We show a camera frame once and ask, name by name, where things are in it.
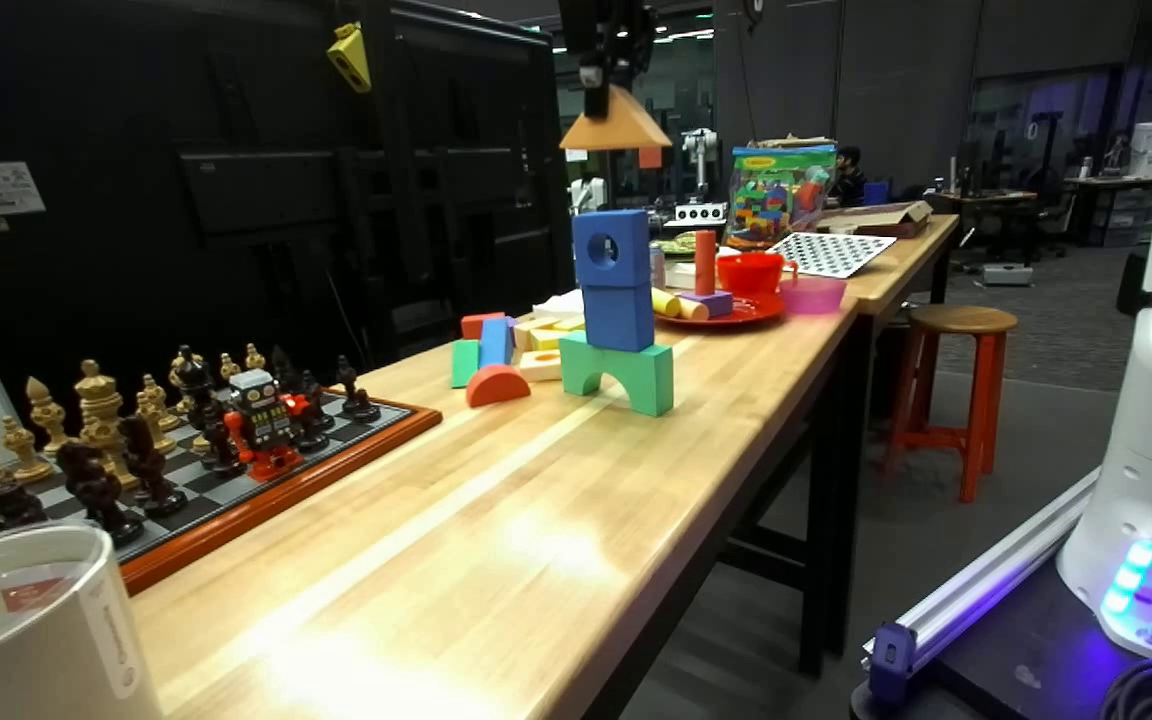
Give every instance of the cardboard box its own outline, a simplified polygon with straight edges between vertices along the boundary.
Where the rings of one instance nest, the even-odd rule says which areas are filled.
[[[741,143],[733,149],[728,240],[771,243],[797,227],[815,227],[837,176],[837,143]]]

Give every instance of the orange stool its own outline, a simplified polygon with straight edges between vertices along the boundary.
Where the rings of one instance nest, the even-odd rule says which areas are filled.
[[[897,381],[889,476],[904,449],[957,449],[964,453],[962,500],[972,504],[982,493],[982,476],[993,473],[1003,394],[1003,342],[1020,320],[1013,311],[982,304],[928,304],[917,308],[910,320],[911,333]],[[978,338],[970,426],[928,426],[940,336]]]

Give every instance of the gray floor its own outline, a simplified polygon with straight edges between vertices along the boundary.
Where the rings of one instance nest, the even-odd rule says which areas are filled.
[[[624,714],[849,714],[860,645],[872,627],[897,618],[1099,465],[1134,338],[1134,320],[1115,311],[1120,265],[1126,251],[1074,247],[1041,258],[1031,288],[982,288],[972,277],[954,277],[954,304],[997,304],[1020,315],[1010,342],[1001,465],[978,504],[957,504],[947,453],[917,453],[886,478],[879,431],[872,431],[844,661],[830,664],[821,678],[804,678],[797,672],[802,594],[716,568]],[[938,417],[962,417],[964,368],[970,348],[947,342]],[[802,508],[804,485],[790,485],[770,524],[802,530]]]

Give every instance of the wooden table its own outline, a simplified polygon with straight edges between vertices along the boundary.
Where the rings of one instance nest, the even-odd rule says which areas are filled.
[[[804,407],[840,426],[815,431],[812,476],[840,486],[823,508],[857,508],[864,392],[851,407],[844,388],[869,324],[954,230],[938,215],[926,240],[889,247],[840,315],[661,336],[678,348],[666,418],[558,384],[471,413],[447,392],[447,348],[372,370],[368,392],[439,407],[446,424],[131,594],[169,714],[613,709],[617,677],[644,672]],[[812,565],[815,612],[849,587],[857,524],[823,508],[808,539],[830,554]]]

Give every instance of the wooden tabletop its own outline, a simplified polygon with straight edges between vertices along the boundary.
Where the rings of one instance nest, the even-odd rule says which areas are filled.
[[[467,407],[433,348],[368,370],[446,424],[131,594],[169,714],[580,714],[840,348],[947,236],[840,315],[668,336],[678,413],[535,384]]]

